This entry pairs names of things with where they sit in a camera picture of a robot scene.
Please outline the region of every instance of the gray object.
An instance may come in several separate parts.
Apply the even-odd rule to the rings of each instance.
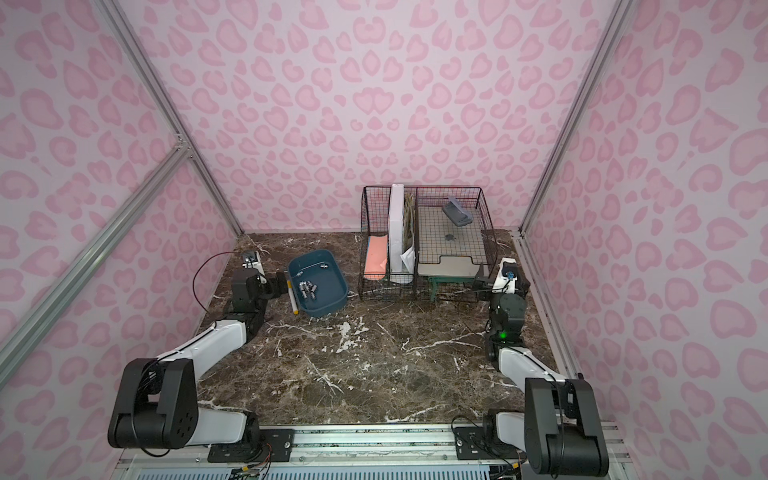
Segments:
[[[200,179],[208,193],[212,196],[214,203],[219,207],[224,219],[230,225],[235,235],[242,235],[245,230],[240,225],[240,221],[237,219],[219,184],[214,180],[210,170],[208,170],[208,166],[203,160],[203,155],[200,153],[194,137],[181,120],[179,111],[170,99],[170,94],[168,94],[163,81],[152,66],[147,52],[141,45],[118,0],[96,0],[93,3],[101,11],[107,26],[112,30],[114,39],[122,47],[123,53],[134,66],[136,74],[147,89],[147,93],[154,100],[158,111],[165,118],[171,130],[176,134],[176,138],[179,141],[183,141],[191,149],[191,163],[200,175]]]
[[[448,197],[448,203],[442,206],[442,212],[457,227],[463,227],[472,223],[472,214],[465,210],[454,197]]]
[[[160,166],[115,212],[101,232],[70,263],[67,271],[51,287],[48,294],[22,317],[18,328],[0,349],[0,389],[45,338],[59,317],[190,155],[187,144],[178,143]]]

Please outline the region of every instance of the white paper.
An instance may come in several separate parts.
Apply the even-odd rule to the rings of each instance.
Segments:
[[[406,186],[393,184],[389,194],[389,271],[402,272],[402,217]]]

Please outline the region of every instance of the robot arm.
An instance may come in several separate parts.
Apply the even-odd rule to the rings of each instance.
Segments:
[[[592,387],[581,376],[566,379],[522,346],[529,287],[517,263],[503,258],[493,287],[485,290],[488,360],[525,394],[525,414],[488,413],[487,440],[524,450],[538,474],[605,476],[607,448]]]
[[[197,380],[251,341],[263,324],[267,300],[287,290],[283,273],[268,278],[258,253],[246,252],[243,268],[232,279],[232,313],[176,349],[125,367],[108,430],[110,445],[180,449],[242,441],[256,448],[256,416],[198,408]]]

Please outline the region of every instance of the small metal part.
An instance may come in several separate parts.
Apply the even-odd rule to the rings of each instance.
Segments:
[[[308,289],[306,288],[306,282],[299,282],[299,291],[301,292],[302,298],[306,300],[306,293]]]

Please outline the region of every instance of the teal plastic tray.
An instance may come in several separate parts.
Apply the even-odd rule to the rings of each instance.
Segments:
[[[327,264],[328,268],[320,268],[321,263]],[[315,250],[294,258],[288,264],[288,275],[299,308],[310,316],[328,315],[346,305],[349,287],[339,264],[328,250]],[[299,290],[299,282],[307,280],[317,285],[315,300],[311,296],[304,298]]]

